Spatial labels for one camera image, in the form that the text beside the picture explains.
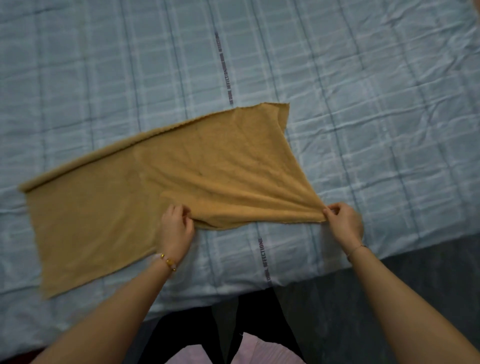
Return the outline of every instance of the yellow cloth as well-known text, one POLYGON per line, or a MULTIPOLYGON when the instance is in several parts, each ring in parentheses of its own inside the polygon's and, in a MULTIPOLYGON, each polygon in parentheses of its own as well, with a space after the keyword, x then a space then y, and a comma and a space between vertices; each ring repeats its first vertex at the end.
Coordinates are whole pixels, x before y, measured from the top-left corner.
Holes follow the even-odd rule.
POLYGON ((204 229, 324 221, 283 135, 288 109, 263 103, 141 133, 21 185, 44 295, 153 254, 171 202, 188 205, 204 229))

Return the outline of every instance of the mattress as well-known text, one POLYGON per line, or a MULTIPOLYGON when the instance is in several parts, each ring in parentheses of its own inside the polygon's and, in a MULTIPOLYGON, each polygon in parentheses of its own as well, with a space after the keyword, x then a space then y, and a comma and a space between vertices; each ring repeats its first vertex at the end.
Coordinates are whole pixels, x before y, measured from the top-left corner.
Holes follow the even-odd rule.
MULTIPOLYGON (((147 264, 43 300, 17 185, 209 112, 289 102, 308 180, 362 213, 380 258, 480 231, 468 0, 6 0, 0 54, 0 359, 48 345, 147 264)), ((199 231, 148 318, 345 267, 325 225, 199 231)))

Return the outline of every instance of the person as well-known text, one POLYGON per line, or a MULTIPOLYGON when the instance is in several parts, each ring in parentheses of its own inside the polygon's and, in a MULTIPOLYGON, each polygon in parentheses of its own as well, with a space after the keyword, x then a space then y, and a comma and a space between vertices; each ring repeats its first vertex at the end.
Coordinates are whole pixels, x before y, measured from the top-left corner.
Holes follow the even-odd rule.
MULTIPOLYGON (((353 208, 340 202, 328 206, 324 214, 399 363, 480 363, 477 349, 362 244, 361 216, 353 208)), ((171 205, 162 216, 159 229, 159 251, 163 256, 153 260, 145 271, 65 332, 33 362, 121 363, 162 286, 174 269, 181 269, 178 265, 187 254, 193 236, 188 208, 171 205)), ((140 362, 167 361, 223 362, 209 308, 194 308, 160 319, 140 362)), ((272 289, 239 298, 228 361, 303 363, 272 289), (268 310, 260 314, 259 306, 268 310)))

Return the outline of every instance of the pink shirt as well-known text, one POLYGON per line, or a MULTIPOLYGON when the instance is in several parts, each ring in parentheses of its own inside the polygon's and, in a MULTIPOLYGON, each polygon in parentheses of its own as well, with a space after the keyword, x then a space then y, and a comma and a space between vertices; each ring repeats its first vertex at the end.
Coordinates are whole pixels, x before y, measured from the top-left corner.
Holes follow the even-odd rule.
MULTIPOLYGON (((167 361, 167 364, 212 364, 201 345, 190 345, 167 361)), ((294 352, 272 342, 265 342, 254 335, 243 333, 239 350, 232 364, 305 364, 294 352)))

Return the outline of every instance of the dark floor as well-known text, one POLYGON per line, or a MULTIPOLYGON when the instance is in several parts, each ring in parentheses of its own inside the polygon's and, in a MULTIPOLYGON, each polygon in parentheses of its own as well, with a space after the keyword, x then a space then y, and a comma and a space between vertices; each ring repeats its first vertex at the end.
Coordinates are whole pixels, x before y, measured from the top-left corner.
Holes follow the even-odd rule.
MULTIPOLYGON (((480 234, 384 263, 480 349, 480 234)), ((307 363, 395 363, 351 269, 276 293, 307 363)), ((214 306, 225 355, 236 305, 231 300, 214 306)), ((144 324, 125 363, 136 362, 155 323, 144 324)))

